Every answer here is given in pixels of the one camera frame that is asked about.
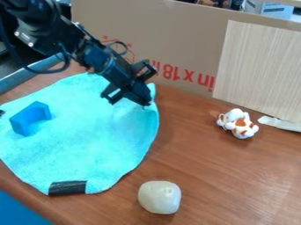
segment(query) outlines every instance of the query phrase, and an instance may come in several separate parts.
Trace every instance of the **wooden table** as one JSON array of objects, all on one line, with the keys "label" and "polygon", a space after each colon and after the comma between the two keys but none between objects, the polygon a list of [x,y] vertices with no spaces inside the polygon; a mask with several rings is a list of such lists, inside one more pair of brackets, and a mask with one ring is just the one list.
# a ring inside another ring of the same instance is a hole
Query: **wooden table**
[{"label": "wooden table", "polygon": [[[0,104],[82,72],[73,64],[42,75],[0,97]],[[252,140],[238,140],[216,126],[231,109],[158,86],[160,129],[142,164],[107,192],[47,197],[19,181],[0,163],[0,188],[55,224],[301,224],[300,134],[260,126]],[[253,121],[261,115],[252,112]],[[180,210],[150,214],[136,199],[149,180],[170,180],[182,190]]]}]

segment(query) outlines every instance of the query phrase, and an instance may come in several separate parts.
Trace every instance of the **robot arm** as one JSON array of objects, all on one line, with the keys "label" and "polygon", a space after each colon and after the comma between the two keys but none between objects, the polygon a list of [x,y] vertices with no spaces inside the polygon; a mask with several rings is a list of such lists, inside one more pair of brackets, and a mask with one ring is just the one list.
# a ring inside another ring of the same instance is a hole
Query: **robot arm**
[{"label": "robot arm", "polygon": [[[139,105],[150,103],[151,92],[145,82],[157,71],[148,60],[129,64],[122,57],[127,52],[127,47],[122,42],[117,42],[125,47],[125,52],[121,54],[103,45],[83,26],[63,17],[55,0],[0,0],[1,5],[18,19],[19,26],[14,34],[29,47],[44,55],[62,53],[65,60],[63,69],[73,59],[87,69],[93,68],[96,74],[109,81],[110,84],[101,93],[101,97],[108,99],[111,104],[122,98],[128,98]],[[1,19],[0,35],[7,48],[16,54],[7,40]],[[142,70],[145,72],[139,76],[138,73]]]}]

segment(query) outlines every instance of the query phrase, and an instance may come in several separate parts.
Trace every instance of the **blue foam block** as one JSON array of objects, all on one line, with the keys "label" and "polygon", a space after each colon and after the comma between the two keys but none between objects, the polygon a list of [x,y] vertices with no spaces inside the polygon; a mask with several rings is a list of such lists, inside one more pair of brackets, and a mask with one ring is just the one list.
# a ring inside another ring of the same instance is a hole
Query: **blue foam block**
[{"label": "blue foam block", "polygon": [[13,131],[25,137],[30,135],[30,125],[41,120],[51,120],[51,113],[48,105],[38,101],[10,118]]}]

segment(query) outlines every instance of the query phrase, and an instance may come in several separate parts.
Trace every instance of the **light wooden panel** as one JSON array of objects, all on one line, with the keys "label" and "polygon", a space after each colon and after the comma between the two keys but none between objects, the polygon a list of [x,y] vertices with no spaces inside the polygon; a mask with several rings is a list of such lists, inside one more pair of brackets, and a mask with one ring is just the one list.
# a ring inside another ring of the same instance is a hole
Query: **light wooden panel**
[{"label": "light wooden panel", "polygon": [[213,97],[301,122],[301,33],[229,21]]}]

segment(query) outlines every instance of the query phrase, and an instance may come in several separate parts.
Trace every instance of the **light blue cloth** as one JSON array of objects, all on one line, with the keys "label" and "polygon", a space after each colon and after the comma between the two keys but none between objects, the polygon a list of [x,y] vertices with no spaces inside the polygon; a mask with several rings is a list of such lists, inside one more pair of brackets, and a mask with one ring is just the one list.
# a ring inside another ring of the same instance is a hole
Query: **light blue cloth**
[{"label": "light blue cloth", "polygon": [[[142,162],[158,132],[154,102],[128,99],[110,105],[99,94],[108,82],[76,75],[0,109],[0,158],[22,181],[48,194],[53,182],[85,181],[85,193],[103,192]],[[155,85],[149,84],[155,96]],[[13,132],[9,118],[34,101],[48,104],[52,120],[32,124],[29,137]]]}]

